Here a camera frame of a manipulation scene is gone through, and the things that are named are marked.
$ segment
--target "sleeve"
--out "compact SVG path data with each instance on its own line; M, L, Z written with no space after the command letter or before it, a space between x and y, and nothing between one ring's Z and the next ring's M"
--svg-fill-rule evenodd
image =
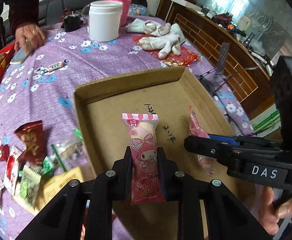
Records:
M23 23L38 24L39 0L5 0L9 5L9 25L11 35L15 35L16 28Z

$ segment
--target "white jar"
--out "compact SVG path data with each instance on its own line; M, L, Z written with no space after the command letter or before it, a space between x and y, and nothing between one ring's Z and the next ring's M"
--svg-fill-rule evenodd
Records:
M119 36L123 3L96 1L90 4L88 34L93 41L112 41Z

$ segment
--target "purple tablecloth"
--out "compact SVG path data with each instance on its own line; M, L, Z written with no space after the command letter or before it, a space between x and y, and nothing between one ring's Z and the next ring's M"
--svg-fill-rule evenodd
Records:
M126 72L166 67L137 46L132 41L137 34L126 33L125 27L120 28L117 40L99 43L89 41L86 27L72 33L65 33L59 27L60 24L57 24L55 29L47 30L44 46L22 65L10 65L5 73L0 86L0 141L3 144L23 149L23 143L13 131L24 123L37 120L43 120L48 134L47 145L60 143L77 126L73 105L77 85ZM184 46L196 51L188 42ZM64 59L68 60L64 68L43 76L36 73L40 66ZM202 74L210 69L212 65L204 57L202 62L191 65L193 74ZM227 85L220 89L218 96L217 104L222 112L228 112L242 133L250 134L249 119ZM74 165L86 162L87 156L83 155ZM5 167L6 163L0 162L2 178ZM15 239L32 218L4 190L0 208L0 236L5 240Z

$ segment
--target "white glove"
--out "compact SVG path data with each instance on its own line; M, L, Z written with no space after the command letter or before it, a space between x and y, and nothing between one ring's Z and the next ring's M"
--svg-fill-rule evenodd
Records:
M158 22L154 21L143 21L140 19L134 20L127 27L128 33L145 33L152 36L162 36L170 31L170 23L166 23L165 26L162 26Z
M164 59L172 51L176 56L180 56L180 45L185 42L185 37L178 24L173 24L168 34L160 37L144 37L139 40L139 44L144 50L162 49L158 53L160 59Z

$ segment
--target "metal screw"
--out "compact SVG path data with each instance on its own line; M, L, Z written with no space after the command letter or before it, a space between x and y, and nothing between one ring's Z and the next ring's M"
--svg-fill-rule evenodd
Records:
M183 171L176 171L175 172L175 176L176 177L179 177L179 178L182 178L185 176L185 173Z
M76 180L76 179L72 179L72 180L69 182L69 185L70 185L71 187L75 187L75 186L77 186L77 185L78 185L78 180Z
M113 170L109 170L109 171L106 172L106 176L107 177L113 177L113 176L115 176L115 174L116 174L116 172L113 171Z
M219 187L219 186L221 185L221 181L220 181L219 179L214 179L214 180L212 181L212 184L213 184L214 186L216 186L216 187Z

